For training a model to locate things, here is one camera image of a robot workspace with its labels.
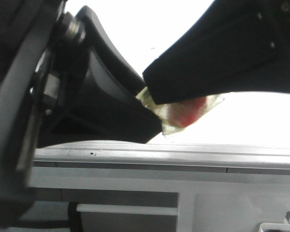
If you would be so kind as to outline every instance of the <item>red object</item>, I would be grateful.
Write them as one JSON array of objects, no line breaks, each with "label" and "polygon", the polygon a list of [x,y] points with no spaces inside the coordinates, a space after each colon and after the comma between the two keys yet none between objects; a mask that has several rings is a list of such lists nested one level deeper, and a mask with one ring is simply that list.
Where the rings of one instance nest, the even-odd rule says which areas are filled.
[{"label": "red object", "polygon": [[185,128],[197,121],[206,106],[206,97],[172,103],[168,109],[168,121],[178,128]]}]

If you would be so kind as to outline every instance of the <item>plastic bag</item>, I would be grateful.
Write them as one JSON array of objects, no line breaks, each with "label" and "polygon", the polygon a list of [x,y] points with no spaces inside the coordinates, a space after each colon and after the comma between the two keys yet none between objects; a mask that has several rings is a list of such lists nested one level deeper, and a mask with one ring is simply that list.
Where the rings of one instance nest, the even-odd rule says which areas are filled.
[{"label": "plastic bag", "polygon": [[136,98],[141,101],[144,107],[151,110],[160,118],[164,136],[184,130],[224,100],[218,94],[176,103],[156,105],[148,88],[144,88]]}]

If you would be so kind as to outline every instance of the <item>clear plastic packet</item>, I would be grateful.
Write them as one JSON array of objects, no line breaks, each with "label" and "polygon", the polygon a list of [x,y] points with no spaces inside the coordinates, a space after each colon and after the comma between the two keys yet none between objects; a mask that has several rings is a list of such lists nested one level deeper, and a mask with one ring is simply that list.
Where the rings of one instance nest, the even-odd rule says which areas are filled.
[{"label": "clear plastic packet", "polygon": [[151,110],[160,118],[164,136],[184,130],[224,100],[218,94],[176,103],[156,105],[147,87],[136,98],[141,101],[144,107]]}]

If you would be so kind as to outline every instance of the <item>red item in bag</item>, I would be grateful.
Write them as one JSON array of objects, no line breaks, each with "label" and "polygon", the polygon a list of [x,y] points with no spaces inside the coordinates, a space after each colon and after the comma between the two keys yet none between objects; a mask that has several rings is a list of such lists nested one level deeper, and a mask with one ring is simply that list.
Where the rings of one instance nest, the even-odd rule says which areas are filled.
[{"label": "red item in bag", "polygon": [[168,121],[178,128],[185,128],[197,121],[203,114],[207,97],[169,104]]}]

